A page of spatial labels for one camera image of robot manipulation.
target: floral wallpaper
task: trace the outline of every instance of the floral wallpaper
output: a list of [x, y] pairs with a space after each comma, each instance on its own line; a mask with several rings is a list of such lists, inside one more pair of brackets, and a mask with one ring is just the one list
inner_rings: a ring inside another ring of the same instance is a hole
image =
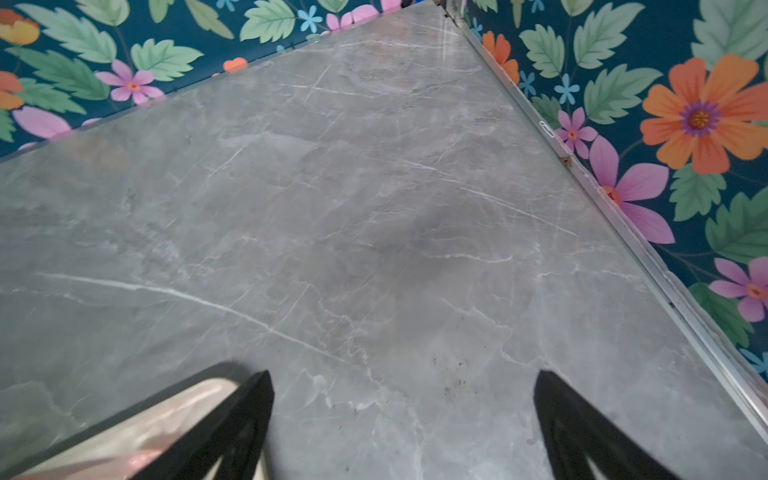
[[397, 8], [400, 0], [9, 3], [0, 8], [0, 157]]
[[768, 380], [768, 2], [469, 0], [462, 12]]

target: blue flower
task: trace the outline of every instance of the blue flower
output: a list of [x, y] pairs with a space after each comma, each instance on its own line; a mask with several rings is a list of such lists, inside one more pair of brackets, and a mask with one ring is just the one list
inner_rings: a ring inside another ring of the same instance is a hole
[[474, 26], [470, 27], [469, 29], [472, 30], [472, 33], [475, 35], [475, 37], [480, 38], [480, 32], [482, 31], [482, 25], [478, 25], [478, 19], [475, 17], [472, 17], [472, 24]]
[[232, 2], [237, 2], [238, 0], [219, 0], [216, 2], [216, 8], [224, 8], [224, 6], [227, 6], [227, 10], [230, 12], [235, 11], [235, 6], [232, 5]]
[[578, 85], [571, 85], [571, 78], [568, 74], [563, 75], [563, 84], [554, 88], [554, 91], [562, 94], [560, 95], [560, 103], [564, 104], [565, 101], [568, 100], [568, 103], [571, 105], [576, 104], [576, 99], [573, 94], [579, 90], [581, 90], [581, 87]]
[[531, 72], [528, 77], [526, 77], [525, 72], [520, 70], [520, 83], [518, 83], [518, 87], [523, 90], [523, 93], [526, 97], [529, 95], [536, 95], [536, 89], [533, 88], [533, 85], [531, 85], [534, 78], [535, 76], [533, 72]]
[[763, 358], [760, 359], [759, 356], [755, 355], [749, 350], [739, 349], [739, 351], [747, 360], [750, 361], [752, 368], [754, 368], [755, 371], [760, 375], [768, 372], [768, 352], [763, 352]]
[[304, 20], [304, 23], [301, 24], [301, 31], [306, 31], [307, 29], [312, 30], [312, 33], [317, 33], [317, 25], [320, 22], [323, 21], [323, 17], [316, 17], [315, 12], [317, 12], [317, 7], [315, 5], [312, 5], [310, 7], [310, 12], [307, 13], [304, 10], [299, 10], [299, 18]]

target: pink petal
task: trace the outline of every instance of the pink petal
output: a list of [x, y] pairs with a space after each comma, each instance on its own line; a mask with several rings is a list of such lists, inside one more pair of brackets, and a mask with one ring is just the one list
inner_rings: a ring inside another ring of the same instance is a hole
[[587, 144], [581, 141], [581, 139], [577, 139], [574, 144], [576, 145], [576, 153], [579, 157], [588, 159], [589, 158], [589, 149], [587, 148]]
[[154, 73], [149, 70], [139, 70], [134, 75], [134, 81], [139, 85], [150, 84], [154, 81]]
[[750, 262], [750, 279], [752, 283], [768, 286], [768, 257], [760, 257]]
[[653, 243], [674, 243], [669, 224], [661, 215], [645, 207], [621, 202], [621, 211], [634, 223], [645, 240]]
[[400, 8], [400, 0], [382, 0], [382, 11], [391, 12]]
[[328, 28], [331, 30], [338, 30], [341, 28], [339, 25], [339, 17], [335, 16], [333, 13], [326, 15], [326, 25], [328, 25]]
[[560, 125], [562, 125], [566, 131], [573, 130], [573, 127], [571, 126], [571, 119], [568, 117], [567, 113], [560, 110], [558, 112], [558, 120], [560, 121]]
[[739, 302], [739, 313], [747, 322], [762, 322], [766, 318], [763, 302], [748, 296]]
[[126, 101], [128, 98], [131, 98], [131, 89], [128, 87], [113, 88], [109, 96], [114, 101]]
[[123, 85], [127, 84], [129, 81], [133, 81], [134, 79], [134, 72], [131, 70], [131, 67], [127, 66], [124, 62], [119, 61], [116, 58], [112, 62], [112, 71], [118, 74], [118, 77], [123, 80]]
[[670, 169], [664, 165], [632, 165], [619, 180], [616, 191], [625, 202], [656, 198], [664, 191], [669, 177]]
[[568, 130], [571, 130], [571, 129], [578, 130], [579, 128], [581, 128], [581, 125], [584, 124], [584, 120], [586, 119], [587, 118], [584, 115], [584, 109], [581, 107], [577, 108], [576, 111], [574, 112], [574, 116], [571, 117], [572, 126]]
[[35, 107], [23, 107], [11, 112], [19, 127], [40, 138], [53, 138], [72, 131], [64, 118]]
[[165, 93], [163, 93], [163, 91], [160, 88], [150, 87], [148, 85], [141, 85], [139, 87], [139, 91], [150, 98], [160, 98], [163, 95], [165, 95]]
[[730, 278], [739, 285], [749, 285], [752, 283], [750, 278], [746, 275], [746, 273], [744, 273], [744, 270], [742, 270], [741, 267], [736, 264], [736, 262], [732, 262], [724, 258], [716, 258], [715, 268], [717, 268], [718, 272], [722, 273], [724, 276]]
[[597, 137], [589, 151], [594, 177], [604, 187], [615, 187], [619, 171], [619, 154], [605, 137]]
[[101, 80], [101, 83], [112, 85], [113, 87], [123, 87], [125, 84], [127, 84], [126, 81], [123, 81], [122, 78], [118, 77], [114, 73], [109, 73], [108, 71], [99, 71], [95, 73], [96, 78]]
[[378, 14], [379, 11], [376, 10], [376, 7], [373, 5], [360, 5], [359, 7], [352, 10], [352, 19], [355, 21], [355, 23], [360, 23], [368, 20], [369, 18], [376, 17]]
[[726, 280], [715, 280], [710, 283], [710, 290], [726, 298], [737, 298], [746, 296], [746, 287], [738, 283], [728, 282]]
[[147, 103], [147, 100], [149, 100], [149, 98], [147, 98], [147, 95], [141, 93], [140, 91], [134, 92], [134, 102], [136, 102], [136, 105]]
[[578, 137], [582, 140], [593, 141], [598, 137], [598, 131], [592, 127], [584, 127], [578, 131]]

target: green leaf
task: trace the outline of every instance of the green leaf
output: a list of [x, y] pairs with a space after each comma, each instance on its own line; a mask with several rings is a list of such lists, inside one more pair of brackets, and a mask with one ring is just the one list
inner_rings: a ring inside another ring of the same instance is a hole
[[78, 8], [87, 16], [93, 18], [96, 22], [117, 27], [125, 22], [128, 14], [131, 13], [131, 7], [128, 6], [128, 0], [75, 0]]
[[496, 0], [472, 0], [482, 11], [487, 12], [489, 9], [498, 13], [498, 3]]
[[688, 220], [696, 214], [708, 214], [713, 204], [720, 204], [720, 190], [726, 189], [723, 175], [699, 175], [692, 164], [676, 171], [673, 177], [677, 180], [670, 185], [670, 202], [676, 204], [676, 222]]
[[346, 7], [349, 0], [318, 0], [318, 2], [328, 12], [339, 13]]
[[628, 115], [625, 109], [640, 104], [637, 94], [648, 88], [661, 72], [653, 68], [627, 70], [622, 64], [611, 70], [600, 72], [596, 81], [590, 80], [584, 89], [584, 109], [594, 123], [609, 125], [614, 118]]
[[104, 100], [109, 96], [109, 87], [101, 83], [80, 58], [70, 60], [52, 50], [41, 53], [30, 48], [12, 47], [5, 51], [35, 68], [35, 75], [54, 82], [61, 90], [71, 91], [75, 97]]
[[560, 0], [560, 3], [563, 4], [563, 8], [565, 8], [565, 13], [571, 17], [586, 12], [587, 8], [592, 6], [592, 2], [594, 2], [594, 0]]
[[293, 10], [283, 0], [256, 0], [256, 8], [245, 12], [248, 17], [240, 30], [240, 41], [258, 38], [259, 43], [287, 38], [296, 26]]
[[131, 47], [131, 60], [138, 70], [149, 70], [157, 81], [173, 81], [192, 70], [190, 63], [203, 56], [202, 51], [189, 47], [177, 47], [173, 40], [154, 43], [154, 38], [144, 45]]
[[39, 84], [34, 78], [19, 78], [18, 81], [24, 87], [24, 91], [17, 95], [27, 105], [57, 111], [58, 113], [70, 111], [85, 115], [83, 107], [70, 100], [68, 93], [56, 90], [53, 85]]
[[13, 118], [7, 110], [0, 110], [0, 140], [13, 143], [12, 133], [16, 131], [16, 126], [13, 124]]
[[531, 99], [533, 108], [547, 121], [550, 127], [560, 128], [560, 120], [558, 120], [558, 112], [562, 110], [560, 108], [560, 102], [557, 98], [548, 97], [542, 95], [541, 97], [533, 97]]
[[98, 31], [87, 18], [78, 20], [70, 12], [56, 7], [55, 11], [47, 8], [20, 3], [16, 8], [26, 13], [40, 25], [47, 36], [61, 42], [61, 46], [80, 54], [83, 60], [95, 63], [112, 63], [118, 54], [114, 40], [106, 31]]
[[544, 78], [555, 78], [563, 69], [565, 45], [560, 35], [555, 36], [552, 27], [536, 25], [535, 30], [523, 31], [519, 37], [528, 48], [526, 56], [534, 62]]
[[149, 0], [149, 15], [152, 21], [160, 23], [168, 14], [168, 8], [174, 4], [174, 0]]
[[510, 0], [512, 2], [512, 18], [515, 20], [515, 28], [520, 28], [523, 19], [523, 4], [525, 0]]
[[598, 68], [603, 65], [601, 60], [612, 57], [614, 51], [611, 49], [627, 39], [621, 32], [645, 7], [639, 3], [625, 3], [612, 8], [613, 4], [607, 3], [597, 14], [590, 12], [584, 26], [576, 28], [574, 56], [580, 67]]
[[704, 227], [712, 250], [739, 263], [768, 257], [768, 187], [750, 200], [739, 192], [730, 210], [720, 205]]
[[699, 43], [690, 44], [694, 57], [712, 70], [725, 54], [757, 60], [768, 51], [766, 0], [700, 0], [702, 20], [694, 20]]
[[194, 21], [205, 31], [212, 31], [220, 37], [224, 37], [227, 40], [233, 40], [235, 38], [232, 31], [219, 20], [219, 14], [208, 5], [205, 5], [200, 0], [184, 0], [187, 3]]
[[746, 333], [754, 333], [755, 329], [739, 313], [738, 299], [720, 296], [701, 282], [689, 286], [688, 291], [731, 342], [744, 348], [750, 346], [750, 337]]

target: leaf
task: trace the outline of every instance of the leaf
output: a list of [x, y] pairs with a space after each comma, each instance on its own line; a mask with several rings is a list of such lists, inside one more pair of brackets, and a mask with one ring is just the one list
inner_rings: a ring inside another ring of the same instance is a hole
[[168, 8], [174, 4], [174, 0], [149, 0], [149, 15], [152, 21], [160, 23], [168, 14]]
[[558, 112], [561, 110], [560, 102], [557, 98], [550, 98], [547, 95], [541, 97], [533, 97], [531, 99], [533, 108], [547, 121], [550, 127], [560, 128], [560, 121], [558, 120]]
[[523, 31], [519, 37], [528, 48], [526, 56], [534, 62], [544, 78], [555, 78], [563, 69], [565, 45], [560, 35], [555, 36], [552, 27], [536, 25], [535, 30]]
[[61, 42], [61, 46], [78, 53], [83, 60], [94, 63], [112, 63], [118, 54], [114, 40], [106, 31], [98, 31], [87, 18], [78, 20], [70, 12], [56, 7], [55, 11], [47, 8], [20, 3], [16, 8], [26, 13], [40, 25], [47, 36]]
[[283, 0], [256, 0], [256, 8], [245, 12], [245, 16], [248, 20], [240, 30], [240, 41], [278, 41], [287, 38], [296, 26], [296, 16]]
[[571, 17], [586, 12], [587, 8], [590, 8], [592, 5], [592, 2], [594, 2], [594, 0], [560, 0], [560, 3], [563, 4], [563, 8], [565, 8], [565, 13]]
[[584, 89], [584, 109], [590, 120], [597, 124], [609, 125], [614, 118], [628, 115], [626, 108], [640, 104], [637, 94], [661, 76], [653, 68], [627, 70], [622, 64], [611, 70], [600, 72], [596, 81], [590, 80]]
[[704, 227], [712, 250], [739, 263], [768, 257], [768, 187], [750, 200], [739, 192], [730, 210], [720, 205]]
[[109, 87], [96, 78], [94, 72], [79, 58], [69, 59], [48, 50], [46, 53], [30, 48], [6, 48], [6, 52], [19, 57], [24, 63], [35, 68], [35, 75], [52, 81], [61, 90], [71, 91], [75, 97], [85, 100], [104, 100]]
[[75, 0], [78, 8], [87, 16], [93, 18], [96, 22], [117, 27], [125, 22], [128, 14], [131, 13], [131, 7], [128, 6], [128, 0]]
[[131, 60], [138, 70], [149, 70], [157, 81], [173, 81], [192, 70], [190, 63], [203, 56], [202, 51], [190, 47], [178, 47], [173, 40], [154, 43], [154, 38], [144, 45], [131, 47]]
[[19, 78], [18, 81], [24, 87], [24, 91], [16, 95], [27, 105], [57, 111], [58, 113], [70, 111], [85, 115], [83, 107], [70, 100], [68, 93], [56, 90], [53, 85], [39, 84], [34, 78]]
[[489, 9], [498, 13], [498, 3], [496, 0], [472, 0], [482, 11], [487, 12]]
[[611, 49], [627, 39], [621, 32], [645, 7], [639, 3], [625, 3], [612, 8], [613, 4], [607, 3], [597, 14], [590, 12], [584, 26], [576, 28], [574, 56], [580, 67], [599, 68], [603, 65], [601, 60], [612, 57], [614, 51]]
[[766, 0], [700, 0], [699, 10], [703, 21], [694, 20], [699, 43], [691, 43], [690, 50], [707, 70], [728, 53], [757, 60], [768, 51]]
[[11, 114], [7, 110], [0, 110], [0, 140], [13, 143], [12, 133], [16, 131]]
[[318, 2], [328, 12], [339, 13], [346, 7], [349, 0], [318, 0]]
[[520, 28], [523, 18], [523, 4], [525, 0], [510, 0], [512, 2], [512, 17], [515, 20], [515, 28]]
[[754, 327], [747, 322], [737, 308], [739, 300], [725, 298], [710, 290], [705, 283], [694, 283], [688, 287], [690, 294], [709, 313], [728, 339], [744, 348], [750, 346], [750, 337], [746, 332], [754, 333]]
[[675, 205], [674, 221], [688, 220], [697, 213], [706, 215], [712, 204], [720, 204], [720, 190], [726, 189], [725, 179], [720, 174], [699, 175], [692, 164], [676, 171], [677, 178], [670, 185], [670, 202]]
[[205, 5], [200, 0], [184, 0], [187, 3], [194, 21], [205, 31], [212, 31], [220, 37], [227, 40], [235, 38], [232, 31], [219, 20], [219, 14], [209, 5]]

